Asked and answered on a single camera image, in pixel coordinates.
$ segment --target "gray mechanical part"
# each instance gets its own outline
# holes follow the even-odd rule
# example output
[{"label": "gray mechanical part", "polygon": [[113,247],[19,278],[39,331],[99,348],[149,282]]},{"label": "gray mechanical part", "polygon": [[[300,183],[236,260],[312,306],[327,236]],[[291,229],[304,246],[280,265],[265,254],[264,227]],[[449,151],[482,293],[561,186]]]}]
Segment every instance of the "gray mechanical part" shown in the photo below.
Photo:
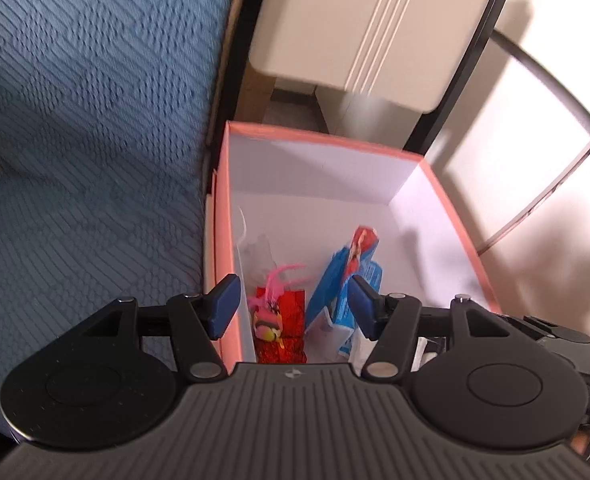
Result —
[{"label": "gray mechanical part", "polygon": [[400,389],[362,381],[346,364],[238,364],[224,381],[191,386],[166,420],[123,446],[21,444],[0,464],[0,480],[19,478],[590,480],[590,465],[563,444],[525,454],[457,444]]},{"label": "gray mechanical part", "polygon": [[558,337],[543,337],[538,344],[571,362],[581,374],[590,375],[590,343],[575,343]]}]

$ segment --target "circular pad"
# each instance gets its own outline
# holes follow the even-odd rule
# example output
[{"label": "circular pad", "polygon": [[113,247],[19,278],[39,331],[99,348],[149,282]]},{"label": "circular pad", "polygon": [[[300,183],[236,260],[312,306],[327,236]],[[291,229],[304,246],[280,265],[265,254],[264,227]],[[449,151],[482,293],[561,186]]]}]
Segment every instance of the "circular pad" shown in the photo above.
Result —
[{"label": "circular pad", "polygon": [[177,384],[161,361],[111,337],[56,342],[6,377],[2,411],[26,440],[72,450],[117,446],[169,412]]},{"label": "circular pad", "polygon": [[542,391],[536,374],[516,365],[485,365],[469,374],[469,390],[493,406],[521,406]]},{"label": "circular pad", "polygon": [[581,376],[521,337],[479,337],[425,364],[411,397],[438,430],[495,450],[542,447],[575,433],[588,394]]},{"label": "circular pad", "polygon": [[91,406],[110,399],[120,389],[120,375],[103,365],[70,365],[51,376],[46,391],[67,406]]}]

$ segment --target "black frame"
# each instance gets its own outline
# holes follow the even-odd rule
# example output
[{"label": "black frame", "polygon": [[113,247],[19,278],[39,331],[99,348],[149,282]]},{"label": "black frame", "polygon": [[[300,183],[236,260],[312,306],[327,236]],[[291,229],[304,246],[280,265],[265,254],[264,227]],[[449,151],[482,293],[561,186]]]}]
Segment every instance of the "black frame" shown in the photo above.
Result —
[{"label": "black frame", "polygon": [[239,11],[237,25],[233,31],[230,44],[229,58],[224,72],[221,94],[215,116],[214,134],[211,144],[207,147],[210,152],[210,168],[207,175],[208,183],[206,189],[211,189],[213,171],[219,166],[219,152],[224,137],[224,128],[227,121],[232,121],[237,109],[237,101],[242,88],[244,70],[248,61],[248,53],[255,32],[255,25],[259,16],[260,8],[264,0],[243,0]]},{"label": "black frame", "polygon": [[453,111],[455,103],[460,98],[470,75],[475,69],[484,47],[491,37],[491,34],[498,22],[499,14],[502,12],[506,0],[488,0],[488,5],[484,9],[478,28],[476,28],[473,38],[470,40],[469,47],[464,52],[464,57],[457,67],[450,85],[446,89],[440,104],[432,112],[423,114],[410,137],[404,145],[404,150],[412,153],[425,155],[428,148],[434,142],[435,137],[444,126],[446,119]]}]

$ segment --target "pink box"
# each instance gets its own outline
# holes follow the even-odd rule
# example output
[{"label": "pink box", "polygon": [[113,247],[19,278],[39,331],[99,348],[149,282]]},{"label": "pink box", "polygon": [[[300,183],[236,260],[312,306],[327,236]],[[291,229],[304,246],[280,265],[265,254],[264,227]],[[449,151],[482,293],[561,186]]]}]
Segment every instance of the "pink box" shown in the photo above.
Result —
[{"label": "pink box", "polygon": [[[332,254],[359,224],[377,230],[380,292],[448,307],[457,293],[499,305],[475,248],[424,159],[376,144],[252,123],[229,123],[214,181],[214,275],[243,279],[238,248],[266,235],[278,265],[304,263],[307,301]],[[232,370],[253,360],[246,300],[221,339]]]}]

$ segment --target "blue textured couch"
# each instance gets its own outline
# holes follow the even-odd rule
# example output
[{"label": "blue textured couch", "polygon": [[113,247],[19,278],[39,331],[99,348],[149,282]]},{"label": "blue textured couch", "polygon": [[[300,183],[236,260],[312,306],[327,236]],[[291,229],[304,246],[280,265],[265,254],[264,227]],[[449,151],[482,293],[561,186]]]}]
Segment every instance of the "blue textured couch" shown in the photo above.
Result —
[{"label": "blue textured couch", "polygon": [[[201,289],[201,164],[229,6],[0,0],[0,386],[117,296]],[[148,351],[171,360],[162,341]]]}]

